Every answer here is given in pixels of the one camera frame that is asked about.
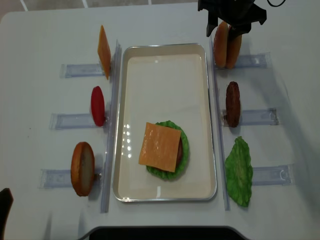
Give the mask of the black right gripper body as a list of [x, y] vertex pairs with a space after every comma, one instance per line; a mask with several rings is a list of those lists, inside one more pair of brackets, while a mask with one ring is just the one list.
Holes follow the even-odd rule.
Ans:
[[198, 11], [219, 12], [219, 19], [231, 25], [243, 25], [267, 20], [267, 11], [254, 0], [199, 0]]

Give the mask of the dark left gripper finger tip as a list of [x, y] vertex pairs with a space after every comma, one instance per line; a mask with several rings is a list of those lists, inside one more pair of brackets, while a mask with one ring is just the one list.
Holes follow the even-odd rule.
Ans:
[[13, 204], [13, 195], [9, 188], [0, 192], [0, 239], [4, 239], [6, 222]]

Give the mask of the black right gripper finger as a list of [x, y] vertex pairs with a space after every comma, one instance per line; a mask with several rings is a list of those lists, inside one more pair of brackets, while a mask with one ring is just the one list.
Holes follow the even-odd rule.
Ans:
[[242, 36], [243, 34], [247, 34], [251, 31], [252, 24], [246, 23], [241, 25], [228, 25], [228, 40], [227, 43], [231, 43], [237, 37]]
[[212, 31], [218, 26], [218, 19], [220, 15], [218, 11], [209, 11], [208, 12], [208, 21], [206, 27], [206, 36], [210, 37]]

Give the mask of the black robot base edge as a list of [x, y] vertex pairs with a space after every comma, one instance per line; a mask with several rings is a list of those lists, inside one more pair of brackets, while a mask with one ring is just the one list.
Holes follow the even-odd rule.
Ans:
[[244, 240], [245, 237], [227, 227], [159, 226], [101, 227], [86, 240]]

